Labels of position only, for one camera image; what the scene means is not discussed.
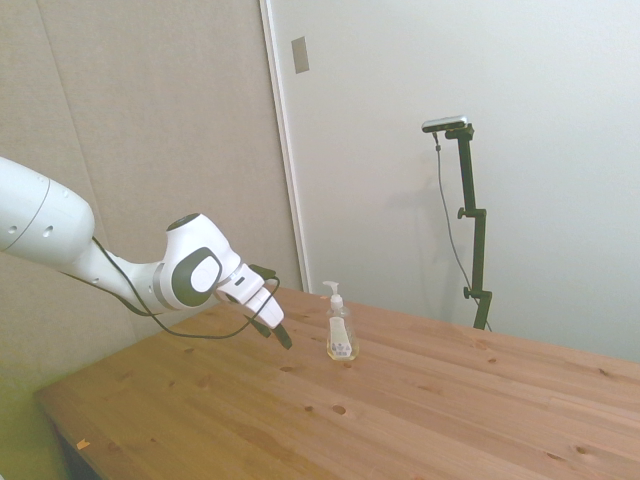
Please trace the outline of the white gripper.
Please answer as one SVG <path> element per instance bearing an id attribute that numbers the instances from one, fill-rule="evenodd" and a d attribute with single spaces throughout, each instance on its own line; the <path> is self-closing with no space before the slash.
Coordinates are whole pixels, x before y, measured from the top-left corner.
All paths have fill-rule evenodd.
<path id="1" fill-rule="evenodd" d="M 219 300 L 230 302 L 251 318 L 251 324 L 264 338 L 269 338 L 273 332 L 281 346 L 289 350 L 292 340 L 281 323 L 283 310 L 267 288 L 267 282 L 275 280 L 273 270 L 243 263 L 216 287 L 215 294 Z"/>

